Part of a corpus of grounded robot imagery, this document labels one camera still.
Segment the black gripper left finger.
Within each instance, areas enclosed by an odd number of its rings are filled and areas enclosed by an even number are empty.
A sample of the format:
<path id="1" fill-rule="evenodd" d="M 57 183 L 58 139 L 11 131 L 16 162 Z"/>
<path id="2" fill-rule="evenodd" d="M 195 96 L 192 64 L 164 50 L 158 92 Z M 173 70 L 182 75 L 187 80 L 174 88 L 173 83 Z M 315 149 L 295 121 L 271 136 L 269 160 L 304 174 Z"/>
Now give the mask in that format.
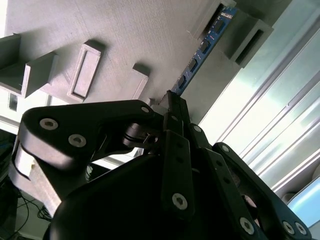
<path id="1" fill-rule="evenodd" d="M 164 112 L 140 100 L 37 107 L 22 117 L 20 148 L 34 158 L 27 177 L 53 217 L 75 190 L 139 157 L 163 162 L 161 204 L 174 218 L 195 213 L 190 142 L 177 94 Z"/>

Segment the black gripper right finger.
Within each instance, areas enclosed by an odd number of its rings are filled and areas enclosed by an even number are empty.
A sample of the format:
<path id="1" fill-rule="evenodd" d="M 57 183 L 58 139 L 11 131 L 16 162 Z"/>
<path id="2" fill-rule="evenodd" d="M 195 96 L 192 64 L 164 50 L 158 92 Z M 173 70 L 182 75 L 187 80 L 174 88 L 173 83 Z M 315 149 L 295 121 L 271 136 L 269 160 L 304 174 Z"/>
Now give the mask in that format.
<path id="1" fill-rule="evenodd" d="M 219 230 L 225 240 L 310 240 L 299 217 L 224 143 L 210 145 L 204 131 L 191 123 L 188 106 L 176 97 L 184 133 L 196 155 L 201 183 L 212 184 L 221 205 Z"/>

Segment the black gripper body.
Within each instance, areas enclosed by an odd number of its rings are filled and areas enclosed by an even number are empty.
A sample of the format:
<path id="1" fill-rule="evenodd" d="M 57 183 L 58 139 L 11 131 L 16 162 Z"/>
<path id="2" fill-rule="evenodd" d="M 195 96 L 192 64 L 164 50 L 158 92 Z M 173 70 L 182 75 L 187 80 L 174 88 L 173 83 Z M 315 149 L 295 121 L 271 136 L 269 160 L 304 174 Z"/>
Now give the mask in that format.
<path id="1" fill-rule="evenodd" d="M 72 192 L 58 207 L 51 240 L 244 240 L 248 234 L 198 169 L 190 221 L 162 207 L 163 161 L 139 157 Z"/>

